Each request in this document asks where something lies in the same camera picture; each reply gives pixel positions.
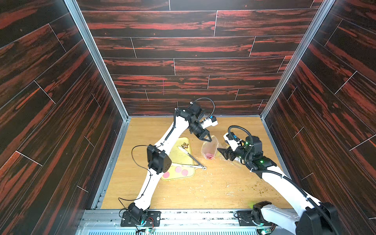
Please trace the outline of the clear resealable bag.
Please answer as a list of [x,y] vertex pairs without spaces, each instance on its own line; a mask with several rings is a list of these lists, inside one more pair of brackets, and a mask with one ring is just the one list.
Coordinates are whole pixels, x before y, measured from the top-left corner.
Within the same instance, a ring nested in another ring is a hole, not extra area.
[[218,139],[216,136],[211,136],[211,142],[204,142],[201,148],[202,156],[207,160],[212,160],[217,154]]

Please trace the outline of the metal tongs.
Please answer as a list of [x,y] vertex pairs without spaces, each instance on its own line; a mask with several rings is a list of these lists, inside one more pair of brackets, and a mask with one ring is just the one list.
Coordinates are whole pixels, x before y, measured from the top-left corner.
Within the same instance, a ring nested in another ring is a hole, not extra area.
[[173,165],[207,170],[207,167],[200,163],[197,159],[195,159],[186,149],[183,149],[181,146],[178,146],[177,148],[183,153],[186,159],[181,160],[181,163],[173,163]]

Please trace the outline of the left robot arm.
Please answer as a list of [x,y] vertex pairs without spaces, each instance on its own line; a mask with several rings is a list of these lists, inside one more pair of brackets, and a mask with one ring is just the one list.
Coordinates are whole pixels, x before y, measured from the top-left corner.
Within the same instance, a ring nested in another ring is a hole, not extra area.
[[211,142],[212,138],[207,129],[209,126],[216,126],[218,122],[213,115],[214,110],[206,117],[204,110],[201,108],[198,101],[208,100],[215,107],[214,101],[210,98],[198,98],[192,102],[187,108],[176,108],[173,114],[173,123],[161,137],[161,139],[154,145],[148,145],[147,161],[148,167],[146,179],[142,185],[139,195],[136,199],[131,199],[131,204],[126,208],[131,219],[137,225],[143,225],[147,220],[147,213],[151,205],[152,196],[157,188],[157,185],[164,173],[166,173],[172,165],[172,160],[168,156],[185,130],[189,130],[199,140]]

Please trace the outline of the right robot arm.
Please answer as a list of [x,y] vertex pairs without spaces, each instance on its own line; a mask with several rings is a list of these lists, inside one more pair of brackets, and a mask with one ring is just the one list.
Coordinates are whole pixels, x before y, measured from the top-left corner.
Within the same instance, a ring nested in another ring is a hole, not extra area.
[[243,127],[231,125],[223,136],[228,148],[218,151],[226,160],[239,159],[251,173],[271,185],[294,209],[289,212],[269,201],[253,205],[251,218],[256,226],[270,226],[268,233],[281,227],[294,235],[339,235],[338,211],[303,190],[287,177],[277,164],[263,154],[258,137]]

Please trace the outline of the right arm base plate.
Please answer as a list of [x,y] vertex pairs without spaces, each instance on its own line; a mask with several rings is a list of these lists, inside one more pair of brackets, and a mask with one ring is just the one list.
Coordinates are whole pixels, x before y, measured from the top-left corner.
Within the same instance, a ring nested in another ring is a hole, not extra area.
[[273,227],[270,222],[256,222],[252,216],[252,210],[236,211],[234,217],[238,220],[240,226],[256,226],[256,227]]

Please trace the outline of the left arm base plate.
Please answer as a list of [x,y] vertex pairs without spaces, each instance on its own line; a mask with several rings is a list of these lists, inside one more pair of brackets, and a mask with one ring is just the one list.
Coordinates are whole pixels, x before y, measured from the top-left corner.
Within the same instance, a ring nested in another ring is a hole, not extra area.
[[121,217],[121,227],[159,227],[161,222],[161,211],[147,211],[140,217],[133,216],[131,212],[124,211]]

